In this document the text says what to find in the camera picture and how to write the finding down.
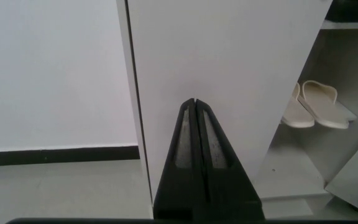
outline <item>black plastic part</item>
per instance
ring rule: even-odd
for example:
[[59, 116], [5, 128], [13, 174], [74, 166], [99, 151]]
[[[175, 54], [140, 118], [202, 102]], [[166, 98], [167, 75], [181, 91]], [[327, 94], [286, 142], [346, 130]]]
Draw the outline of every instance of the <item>black plastic part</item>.
[[[178, 152], [183, 115], [188, 110], [191, 145], [191, 167], [180, 168], [175, 164]], [[205, 201], [201, 175], [201, 149], [198, 136], [195, 101], [190, 99], [180, 106], [167, 160], [154, 201], [154, 218], [171, 220], [200, 220]]]
[[350, 224], [358, 223], [355, 220], [266, 220], [266, 221], [246, 221], [246, 220], [221, 220], [215, 222], [191, 222], [175, 220], [135, 220], [135, 219], [103, 219], [103, 218], [18, 218], [6, 224]]
[[[188, 111], [191, 167], [175, 164], [183, 116]], [[204, 112], [226, 167], [211, 159]], [[190, 99], [180, 107], [171, 145], [154, 202], [154, 218], [169, 220], [264, 220], [262, 203], [212, 109]]]
[[333, 22], [358, 22], [358, 0], [334, 0], [326, 19]]
[[[196, 112], [204, 160], [204, 180], [207, 182], [209, 191], [208, 219], [264, 220], [262, 202], [212, 109], [206, 103], [197, 100]], [[206, 119], [208, 118], [204, 117], [204, 112], [208, 115], [212, 124], [227, 167], [216, 168], [213, 166], [208, 141], [212, 136], [207, 134]]]

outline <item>shelf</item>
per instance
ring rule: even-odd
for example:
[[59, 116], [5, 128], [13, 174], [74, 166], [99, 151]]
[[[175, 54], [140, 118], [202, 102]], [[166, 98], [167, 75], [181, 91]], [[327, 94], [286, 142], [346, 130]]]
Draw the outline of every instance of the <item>shelf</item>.
[[331, 22], [325, 20], [321, 29], [358, 29], [358, 22]]
[[323, 177], [286, 126], [278, 127], [254, 187], [261, 199], [328, 194]]

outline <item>white wall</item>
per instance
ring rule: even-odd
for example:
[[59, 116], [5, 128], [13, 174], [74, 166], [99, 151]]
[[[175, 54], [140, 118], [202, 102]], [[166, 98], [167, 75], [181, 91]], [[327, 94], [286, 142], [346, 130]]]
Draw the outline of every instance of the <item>white wall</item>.
[[116, 2], [0, 0], [0, 151], [136, 144]]
[[180, 105], [209, 104], [252, 178], [331, 1], [129, 1], [153, 196]]

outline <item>white shelf panel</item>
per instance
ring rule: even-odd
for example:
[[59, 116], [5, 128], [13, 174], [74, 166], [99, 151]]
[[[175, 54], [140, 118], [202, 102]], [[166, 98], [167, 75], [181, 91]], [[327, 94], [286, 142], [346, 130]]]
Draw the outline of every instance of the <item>white shelf panel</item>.
[[331, 22], [325, 20], [321, 29], [358, 29], [358, 22]]
[[261, 199], [328, 194], [323, 177], [285, 126], [277, 129], [254, 187]]
[[313, 215], [313, 211], [303, 198], [262, 201], [262, 208], [267, 219]]

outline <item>black object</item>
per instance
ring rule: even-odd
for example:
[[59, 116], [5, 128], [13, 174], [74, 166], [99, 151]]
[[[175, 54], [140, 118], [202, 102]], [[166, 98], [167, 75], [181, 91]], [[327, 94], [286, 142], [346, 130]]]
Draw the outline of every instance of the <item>black object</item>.
[[264, 220], [262, 203], [236, 153], [212, 109], [200, 100], [180, 107], [154, 218]]
[[358, 0], [334, 0], [326, 19], [333, 22], [358, 22]]
[[0, 152], [0, 166], [140, 159], [137, 146]]

